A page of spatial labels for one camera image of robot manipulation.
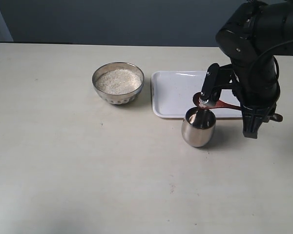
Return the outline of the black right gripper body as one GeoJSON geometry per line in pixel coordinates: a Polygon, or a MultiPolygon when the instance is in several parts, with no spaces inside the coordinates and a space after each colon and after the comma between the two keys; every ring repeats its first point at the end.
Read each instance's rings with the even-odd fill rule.
{"type": "Polygon", "coordinates": [[[281,42],[281,5],[248,2],[240,5],[216,34],[222,52],[230,58],[239,102],[246,106],[276,104],[274,56],[267,51],[281,42]]]}

